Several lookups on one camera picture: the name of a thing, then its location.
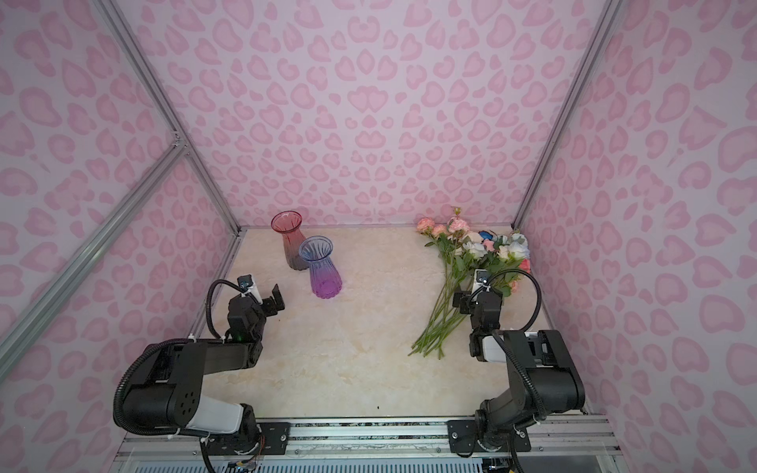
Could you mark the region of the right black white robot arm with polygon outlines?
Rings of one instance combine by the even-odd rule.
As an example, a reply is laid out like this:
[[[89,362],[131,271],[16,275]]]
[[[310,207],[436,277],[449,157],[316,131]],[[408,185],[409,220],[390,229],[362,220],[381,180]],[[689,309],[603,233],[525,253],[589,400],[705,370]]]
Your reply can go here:
[[[484,400],[471,420],[447,422],[449,449],[458,456],[530,451],[529,427],[585,404],[583,382],[560,332],[500,329],[501,305],[495,291],[453,296],[453,307],[470,317],[470,356],[505,364],[509,383]]]

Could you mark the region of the pink carnation flower stem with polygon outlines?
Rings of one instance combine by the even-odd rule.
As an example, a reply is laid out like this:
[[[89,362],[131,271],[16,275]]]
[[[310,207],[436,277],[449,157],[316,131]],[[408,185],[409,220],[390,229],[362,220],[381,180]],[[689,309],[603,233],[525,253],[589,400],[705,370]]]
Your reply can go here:
[[[465,239],[470,231],[469,224],[459,217],[459,209],[445,223],[436,223],[431,218],[422,218],[416,231],[429,238],[426,248],[435,248],[444,266],[444,283],[432,309],[426,332],[430,332],[447,311],[451,294],[466,278],[468,262],[465,258]]]

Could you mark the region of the purple blue glass vase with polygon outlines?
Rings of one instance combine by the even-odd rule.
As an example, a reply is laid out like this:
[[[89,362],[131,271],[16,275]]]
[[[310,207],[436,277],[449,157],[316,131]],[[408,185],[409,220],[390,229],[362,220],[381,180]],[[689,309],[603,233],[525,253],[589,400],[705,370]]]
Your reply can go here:
[[[331,260],[333,242],[326,236],[310,236],[299,247],[299,256],[309,266],[311,290],[320,299],[332,299],[342,289],[342,279]]]

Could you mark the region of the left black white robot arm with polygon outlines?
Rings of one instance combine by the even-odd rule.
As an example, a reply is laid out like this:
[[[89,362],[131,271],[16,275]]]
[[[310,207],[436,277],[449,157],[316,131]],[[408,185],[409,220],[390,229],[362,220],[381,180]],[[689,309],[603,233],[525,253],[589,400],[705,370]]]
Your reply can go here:
[[[132,363],[114,392],[114,423],[143,437],[197,438],[208,455],[258,455],[265,435],[252,406],[220,401],[202,392],[205,376],[254,368],[263,351],[265,325],[285,309],[279,288],[260,297],[248,275],[232,285],[226,334],[175,338],[151,344]]]

